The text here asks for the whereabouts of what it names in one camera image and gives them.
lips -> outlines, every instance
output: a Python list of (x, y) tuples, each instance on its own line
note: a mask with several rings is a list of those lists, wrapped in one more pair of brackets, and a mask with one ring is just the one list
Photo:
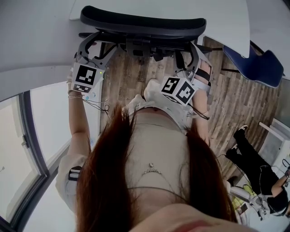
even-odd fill
[(196, 221), (186, 225), (183, 225), (176, 229), (174, 232), (194, 232), (194, 229), (199, 227), (211, 227), (212, 225), (208, 224), (205, 221)]

white sleeve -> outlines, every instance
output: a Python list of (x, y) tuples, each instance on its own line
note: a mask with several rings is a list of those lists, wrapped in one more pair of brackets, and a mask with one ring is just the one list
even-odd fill
[(75, 212), (77, 177), (70, 178), (69, 174), (74, 167), (82, 167), (86, 156), (80, 154), (67, 154), (60, 161), (58, 175), (56, 177), (56, 188), (60, 197), (65, 201), (71, 211)]

person in black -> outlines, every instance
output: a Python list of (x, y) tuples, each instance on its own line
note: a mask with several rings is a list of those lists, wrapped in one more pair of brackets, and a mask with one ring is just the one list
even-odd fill
[(286, 176), (281, 179), (272, 171), (271, 166), (264, 161), (262, 157), (255, 151), (252, 145), (245, 137), (247, 125), (242, 126), (234, 134), (237, 141), (237, 146), (228, 150), (226, 157), (237, 165), (247, 175), (252, 190), (259, 195), (262, 193), (268, 196), (267, 201), (270, 205), (271, 213), (282, 212), (287, 208), (286, 214), (290, 213), (290, 202), (284, 183), (287, 180)]

desk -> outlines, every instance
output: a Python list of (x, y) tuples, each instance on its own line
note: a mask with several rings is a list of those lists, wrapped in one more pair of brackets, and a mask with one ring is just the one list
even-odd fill
[(280, 167), (282, 165), (282, 160), (290, 154), (290, 128), (275, 118), (270, 127), (267, 127), (261, 122), (259, 125), (268, 131), (267, 137), (259, 151), (259, 155), (262, 156), (268, 164)]
[(86, 5), (152, 18), (205, 18), (205, 36), (249, 57), (250, 25), (246, 0), (76, 0), (70, 19), (79, 19)]

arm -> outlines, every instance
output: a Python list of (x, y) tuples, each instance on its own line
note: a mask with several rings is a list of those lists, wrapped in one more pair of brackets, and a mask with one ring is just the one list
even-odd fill
[(282, 186), (285, 184), (286, 180), (288, 179), (288, 176), (290, 174), (290, 170), (288, 170), (283, 177), (281, 177), (277, 182), (272, 186), (271, 192), (273, 197), (278, 196), (282, 191)]
[[(205, 63), (204, 61), (201, 62), (202, 70), (206, 71), (208, 74), (210, 74), (210, 66)], [(195, 75), (196, 79), (199, 81), (208, 84), (208, 81), (204, 79), (203, 77), (200, 77), (198, 75)], [(193, 106), (201, 113), (205, 113), (208, 111), (208, 96), (207, 93), (199, 89), (192, 98)], [(196, 127), (197, 132), (199, 136), (205, 140), (205, 142), (209, 145), (209, 135), (208, 135), (208, 121), (198, 117), (193, 120), (193, 125)]]
[[(72, 91), (70, 96), (80, 96), (80, 92)], [(68, 99), (69, 128), (72, 134), (69, 154), (89, 155), (90, 131), (82, 98)]]

